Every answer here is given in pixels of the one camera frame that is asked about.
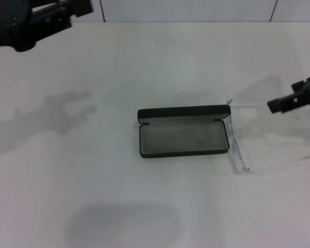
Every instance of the white tile wall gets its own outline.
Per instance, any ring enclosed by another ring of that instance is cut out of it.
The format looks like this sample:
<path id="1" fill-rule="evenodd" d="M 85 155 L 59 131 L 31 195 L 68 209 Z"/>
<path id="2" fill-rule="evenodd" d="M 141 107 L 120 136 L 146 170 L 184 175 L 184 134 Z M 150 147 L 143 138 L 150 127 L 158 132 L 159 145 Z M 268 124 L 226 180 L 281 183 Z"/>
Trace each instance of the white tile wall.
<path id="1" fill-rule="evenodd" d="M 278 0 L 272 21 L 310 22 L 310 0 Z"/>
<path id="2" fill-rule="evenodd" d="M 102 0 L 108 22 L 269 21 L 275 0 Z"/>

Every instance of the white table surface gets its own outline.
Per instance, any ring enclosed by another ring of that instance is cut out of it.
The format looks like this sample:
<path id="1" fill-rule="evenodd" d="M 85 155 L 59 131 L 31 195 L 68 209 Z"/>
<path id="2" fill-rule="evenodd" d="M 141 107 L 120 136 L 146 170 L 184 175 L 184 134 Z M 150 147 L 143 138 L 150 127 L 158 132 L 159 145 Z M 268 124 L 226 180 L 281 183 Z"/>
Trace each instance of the white table surface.
<path id="1" fill-rule="evenodd" d="M 309 248 L 310 163 L 142 159 L 136 123 L 308 76 L 310 23 L 75 23 L 0 48 L 0 248 Z"/>

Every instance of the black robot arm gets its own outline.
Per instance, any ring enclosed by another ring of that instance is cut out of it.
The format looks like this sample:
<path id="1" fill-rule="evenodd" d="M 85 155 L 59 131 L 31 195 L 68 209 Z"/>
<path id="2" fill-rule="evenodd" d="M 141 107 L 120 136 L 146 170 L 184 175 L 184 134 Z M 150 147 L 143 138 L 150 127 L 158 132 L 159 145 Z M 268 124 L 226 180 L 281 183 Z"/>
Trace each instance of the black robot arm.
<path id="1" fill-rule="evenodd" d="M 0 47 L 27 51 L 38 40 L 70 28 L 72 15 L 80 17 L 91 12 L 90 0 L 0 0 Z"/>
<path id="2" fill-rule="evenodd" d="M 273 114 L 277 112 L 285 113 L 310 105 L 310 77 L 305 81 L 292 84 L 292 88 L 293 94 L 268 102 L 268 106 Z"/>

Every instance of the tile grout line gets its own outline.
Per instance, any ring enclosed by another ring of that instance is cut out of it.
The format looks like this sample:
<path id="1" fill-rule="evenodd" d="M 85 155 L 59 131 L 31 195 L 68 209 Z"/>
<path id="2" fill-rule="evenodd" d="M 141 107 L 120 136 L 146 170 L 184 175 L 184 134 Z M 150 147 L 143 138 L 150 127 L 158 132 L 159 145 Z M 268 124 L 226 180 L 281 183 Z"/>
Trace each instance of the tile grout line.
<path id="1" fill-rule="evenodd" d="M 102 0 L 99 0 L 99 1 L 100 1 L 100 7 L 101 7 L 101 12 L 102 12 L 103 22 L 106 22 L 106 21 L 105 21 L 105 17 L 104 17 L 103 7 L 102 7 Z"/>
<path id="2" fill-rule="evenodd" d="M 274 4 L 273 11 L 272 11 L 272 14 L 271 14 L 269 22 L 272 22 L 272 18 L 273 18 L 274 12 L 275 12 L 275 8 L 277 7 L 277 3 L 278 3 L 278 0 L 275 0 L 275 4 Z"/>

